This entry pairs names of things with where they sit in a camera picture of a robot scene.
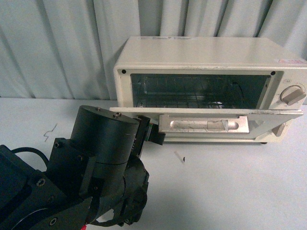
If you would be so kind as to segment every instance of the black cylinder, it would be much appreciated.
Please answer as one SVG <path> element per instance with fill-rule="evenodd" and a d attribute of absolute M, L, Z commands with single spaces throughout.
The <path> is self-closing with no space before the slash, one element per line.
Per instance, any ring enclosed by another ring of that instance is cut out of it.
<path fill-rule="evenodd" d="M 79 108 L 71 140 L 96 155 L 93 178 L 102 196 L 116 191 L 122 181 L 139 122 L 98 107 Z"/>

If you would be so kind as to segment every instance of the white knob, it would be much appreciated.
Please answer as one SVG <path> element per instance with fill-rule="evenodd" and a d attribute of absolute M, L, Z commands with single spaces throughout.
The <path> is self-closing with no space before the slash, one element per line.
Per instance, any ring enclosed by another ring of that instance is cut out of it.
<path fill-rule="evenodd" d="M 305 92 L 297 85 L 289 86 L 280 94 L 280 99 L 287 105 L 293 105 L 305 97 Z"/>

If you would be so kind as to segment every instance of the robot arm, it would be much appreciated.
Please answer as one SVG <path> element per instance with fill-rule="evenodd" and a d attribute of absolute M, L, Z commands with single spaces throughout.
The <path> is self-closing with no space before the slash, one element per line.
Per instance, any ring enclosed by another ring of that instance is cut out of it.
<path fill-rule="evenodd" d="M 149 178 L 140 160 L 143 142 L 162 144 L 164 136 L 147 117 L 81 106 L 71 138 L 55 139 L 49 162 L 36 149 L 0 146 L 0 229 L 78 230 L 137 222 Z M 15 155 L 20 151 L 43 157 L 47 170 L 34 170 Z M 96 220 L 111 209 L 112 220 Z"/>

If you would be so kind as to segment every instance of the white toaster oven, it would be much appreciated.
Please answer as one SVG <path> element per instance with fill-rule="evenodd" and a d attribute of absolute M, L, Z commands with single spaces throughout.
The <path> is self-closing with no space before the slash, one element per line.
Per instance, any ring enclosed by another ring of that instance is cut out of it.
<path fill-rule="evenodd" d="M 110 110 L 165 141 L 273 142 L 303 115 L 307 62 L 266 38 L 131 37 L 114 76 Z"/>

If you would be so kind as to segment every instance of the oven label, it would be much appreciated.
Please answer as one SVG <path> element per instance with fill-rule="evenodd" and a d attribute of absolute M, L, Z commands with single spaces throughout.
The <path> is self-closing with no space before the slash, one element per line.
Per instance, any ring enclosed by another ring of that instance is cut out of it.
<path fill-rule="evenodd" d="M 167 36 L 162 36 L 162 37 L 160 37 L 160 36 L 149 36 L 149 37 L 147 37 L 147 36 L 140 36 L 140 37 L 138 37 L 137 39 L 139 39 L 139 40 L 143 40 L 143 39 L 145 39 L 145 40 L 166 40 L 166 39 L 170 39 L 170 40 L 195 40 L 195 39 L 197 39 L 197 37 L 167 37 Z"/>
<path fill-rule="evenodd" d="M 285 79 L 283 83 L 291 83 L 291 79 Z"/>
<path fill-rule="evenodd" d="M 294 65 L 307 64 L 307 61 L 303 59 L 276 59 L 276 61 L 282 64 L 294 64 Z"/>

